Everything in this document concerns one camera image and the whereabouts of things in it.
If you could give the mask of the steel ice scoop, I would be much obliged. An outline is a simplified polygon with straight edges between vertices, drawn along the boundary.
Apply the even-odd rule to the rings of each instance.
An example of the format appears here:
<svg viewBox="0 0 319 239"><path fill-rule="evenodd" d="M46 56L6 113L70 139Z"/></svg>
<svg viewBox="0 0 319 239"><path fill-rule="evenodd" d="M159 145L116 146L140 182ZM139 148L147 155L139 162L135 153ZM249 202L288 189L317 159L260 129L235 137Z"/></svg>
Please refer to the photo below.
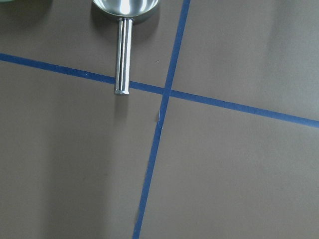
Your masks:
<svg viewBox="0 0 319 239"><path fill-rule="evenodd" d="M93 4L118 23L115 70L116 95L128 95L133 25L144 22L158 9L159 0L94 0Z"/></svg>

